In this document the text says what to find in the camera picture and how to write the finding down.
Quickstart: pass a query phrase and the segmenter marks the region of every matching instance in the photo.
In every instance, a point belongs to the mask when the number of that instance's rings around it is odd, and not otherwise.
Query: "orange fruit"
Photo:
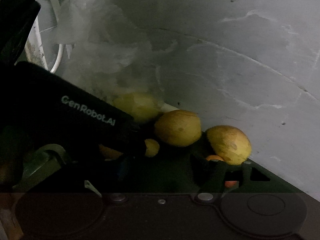
[[[223,161],[224,162],[224,159],[222,159],[220,156],[218,155],[209,155],[208,157],[206,157],[206,160],[207,161],[210,161],[210,160],[219,160],[219,161]]]
[[[99,150],[100,153],[106,158],[106,159],[111,159],[111,160],[116,160],[118,159],[123,153],[118,152],[114,149],[108,148],[103,146],[102,144],[99,144]]]
[[[236,180],[231,180],[231,181],[225,181],[224,186],[226,188],[231,188],[237,184]]]

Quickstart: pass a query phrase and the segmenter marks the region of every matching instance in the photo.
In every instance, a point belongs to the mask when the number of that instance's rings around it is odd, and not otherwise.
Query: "white cable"
[[[57,22],[59,21],[59,12],[60,12],[60,3],[59,0],[50,0],[51,4],[52,4],[52,8],[54,11],[54,15],[57,19]],[[58,50],[58,55],[57,55],[57,59],[56,62],[54,63],[52,69],[50,70],[51,73],[55,73],[60,65],[62,56],[63,56],[63,44],[59,44],[59,50]]]
[[[62,55],[63,55],[63,44],[59,44],[57,59],[53,65],[52,69],[50,70],[51,73],[55,73],[57,71],[57,68],[59,67],[61,59],[62,59]]]
[[[171,111],[174,111],[174,110],[179,110],[179,108],[176,108],[175,106],[171,106],[171,105],[168,105],[166,103],[163,104],[163,106],[161,107],[161,112],[164,112],[164,113],[167,113],[167,112],[171,112]]]

